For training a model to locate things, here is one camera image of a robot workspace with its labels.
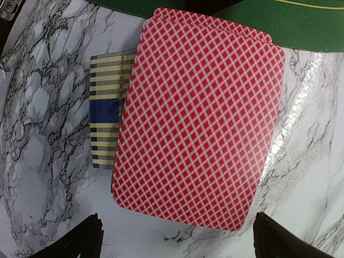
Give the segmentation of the red patterned card deck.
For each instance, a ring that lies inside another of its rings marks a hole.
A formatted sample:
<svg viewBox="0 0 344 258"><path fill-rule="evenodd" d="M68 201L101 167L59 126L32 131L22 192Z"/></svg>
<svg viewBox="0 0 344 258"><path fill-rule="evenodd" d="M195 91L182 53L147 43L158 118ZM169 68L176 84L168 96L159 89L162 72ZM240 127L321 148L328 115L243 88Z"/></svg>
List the red patterned card deck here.
<svg viewBox="0 0 344 258"><path fill-rule="evenodd" d="M268 35L155 10L142 28L120 125L116 203L239 230L271 145L284 65Z"/></svg>

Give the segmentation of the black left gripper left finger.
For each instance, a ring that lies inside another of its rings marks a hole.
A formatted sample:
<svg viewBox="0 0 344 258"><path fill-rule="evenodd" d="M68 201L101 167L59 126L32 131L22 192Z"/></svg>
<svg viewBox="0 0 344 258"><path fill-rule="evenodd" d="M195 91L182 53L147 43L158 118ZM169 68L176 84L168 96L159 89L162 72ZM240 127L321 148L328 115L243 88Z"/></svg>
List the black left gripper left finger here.
<svg viewBox="0 0 344 258"><path fill-rule="evenodd" d="M96 257L101 256L103 224L98 214L92 214L55 243L32 257Z"/></svg>

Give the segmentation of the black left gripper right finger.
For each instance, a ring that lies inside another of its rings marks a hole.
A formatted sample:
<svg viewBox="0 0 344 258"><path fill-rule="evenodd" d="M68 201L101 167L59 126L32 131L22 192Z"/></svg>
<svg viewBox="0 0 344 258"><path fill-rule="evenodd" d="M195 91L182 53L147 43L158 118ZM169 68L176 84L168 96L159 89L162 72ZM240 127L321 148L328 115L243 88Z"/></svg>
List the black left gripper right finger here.
<svg viewBox="0 0 344 258"><path fill-rule="evenodd" d="M263 212L253 223L256 257L330 257L299 239Z"/></svg>

